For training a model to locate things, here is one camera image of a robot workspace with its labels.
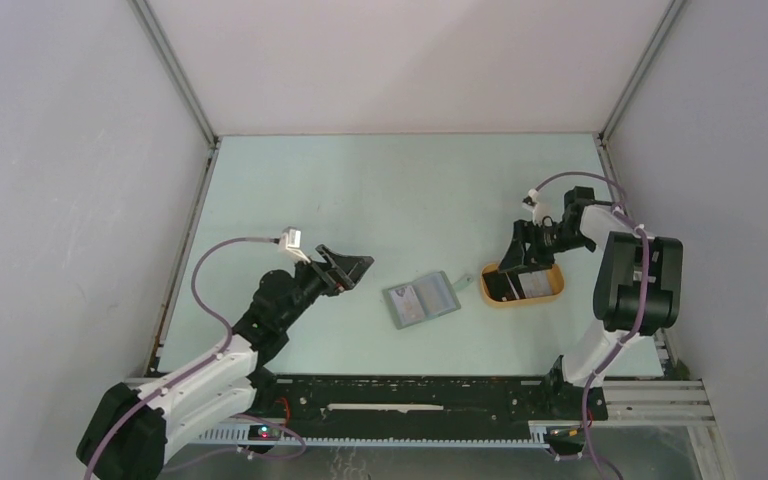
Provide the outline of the white VIP card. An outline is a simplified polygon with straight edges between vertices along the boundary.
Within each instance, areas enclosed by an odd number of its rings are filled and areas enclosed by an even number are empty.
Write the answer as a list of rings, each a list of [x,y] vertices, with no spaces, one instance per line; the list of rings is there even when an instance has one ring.
[[[518,276],[523,297],[526,299],[542,298],[554,294],[549,278],[549,270],[522,273]]]
[[[424,318],[425,311],[412,285],[390,290],[389,298],[402,325],[410,325]]]

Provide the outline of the black VIP card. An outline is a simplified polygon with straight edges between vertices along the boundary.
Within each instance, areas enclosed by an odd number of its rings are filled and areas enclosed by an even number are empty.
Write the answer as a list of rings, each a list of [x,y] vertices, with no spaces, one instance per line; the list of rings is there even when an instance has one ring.
[[[494,302],[505,303],[525,298],[518,275],[500,273],[497,269],[482,274],[487,296]]]

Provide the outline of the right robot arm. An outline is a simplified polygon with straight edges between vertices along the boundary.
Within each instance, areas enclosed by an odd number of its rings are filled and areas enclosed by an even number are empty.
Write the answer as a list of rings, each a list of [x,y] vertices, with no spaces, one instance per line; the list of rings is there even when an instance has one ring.
[[[560,220],[554,220],[539,199],[537,189],[525,197],[532,217],[515,222],[497,267],[509,294],[526,298],[533,291],[527,276],[551,270],[560,253],[584,248],[602,255],[592,296],[595,319],[543,381],[543,408],[553,417],[566,418],[580,407],[582,396],[601,386],[608,367],[628,346],[675,324],[683,244],[648,233],[623,207],[597,200],[588,187],[565,193]]]

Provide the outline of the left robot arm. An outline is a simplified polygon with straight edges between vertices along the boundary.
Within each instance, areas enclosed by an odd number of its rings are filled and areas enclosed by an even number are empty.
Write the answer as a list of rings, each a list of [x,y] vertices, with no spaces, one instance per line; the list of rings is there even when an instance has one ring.
[[[155,479],[181,448],[217,423],[271,412],[276,390],[265,366],[288,343],[290,327],[319,298],[354,289],[374,263],[324,245],[316,251],[319,260],[265,273],[235,324],[199,300],[224,335],[197,358],[137,387],[111,386],[76,448],[84,478]]]

